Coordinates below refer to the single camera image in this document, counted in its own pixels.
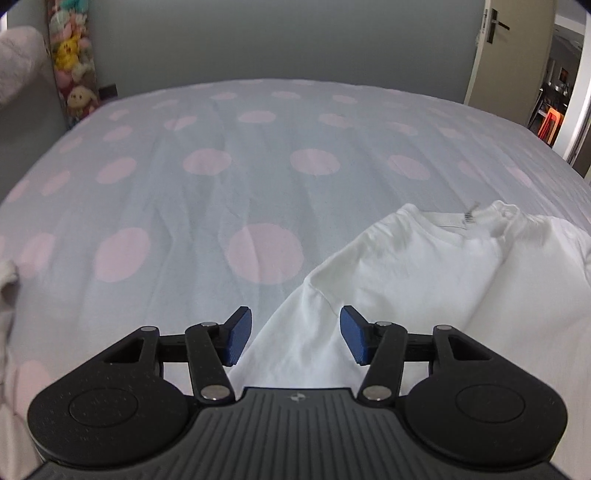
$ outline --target bedsheet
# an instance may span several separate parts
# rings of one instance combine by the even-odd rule
[[[141,325],[182,333],[253,311],[253,337],[315,266],[404,203],[494,200],[591,233],[589,186],[535,135],[376,87],[244,80],[100,108],[0,206],[21,287],[8,401]],[[185,366],[165,378],[189,392]]]

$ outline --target white door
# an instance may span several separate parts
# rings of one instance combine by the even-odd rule
[[[527,125],[544,78],[556,0],[486,0],[464,103]]]

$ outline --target stuffed animal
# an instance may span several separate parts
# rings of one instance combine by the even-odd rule
[[[94,62],[79,63],[72,68],[72,79],[77,85],[89,90],[96,90],[96,73]]]
[[[83,37],[78,42],[78,58],[80,63],[92,63],[94,60],[94,55],[92,53],[92,45],[90,40],[86,37]]]
[[[55,55],[55,63],[58,70],[69,72],[76,64],[80,63],[80,60],[78,59],[78,52],[80,51],[78,48],[78,40],[80,40],[80,38],[74,36],[69,40],[60,43]]]
[[[68,40],[72,36],[72,22],[70,14],[60,10],[56,12],[49,20],[49,35],[51,45]]]
[[[72,33],[74,35],[78,35],[82,37],[86,35],[86,19],[88,15],[86,14],[74,14],[70,17],[70,25],[72,26]]]
[[[68,95],[68,112],[76,118],[84,118],[92,113],[99,104],[96,95],[86,87],[78,85]]]
[[[78,14],[88,12],[88,0],[61,0],[62,10],[74,10]]]

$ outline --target clothing tag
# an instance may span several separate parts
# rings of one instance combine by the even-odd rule
[[[441,222],[437,226],[441,228],[461,228],[466,230],[466,221],[460,215],[446,218],[444,222]]]

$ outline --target blue gripper pad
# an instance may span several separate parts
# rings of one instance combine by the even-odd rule
[[[370,363],[369,348],[365,342],[363,328],[369,326],[365,320],[353,307],[343,307],[340,310],[340,332],[353,358],[359,365]]]
[[[244,347],[252,332],[252,312],[246,307],[241,307],[225,323],[230,327],[228,345],[222,355],[222,364],[227,367],[236,365],[244,351]]]

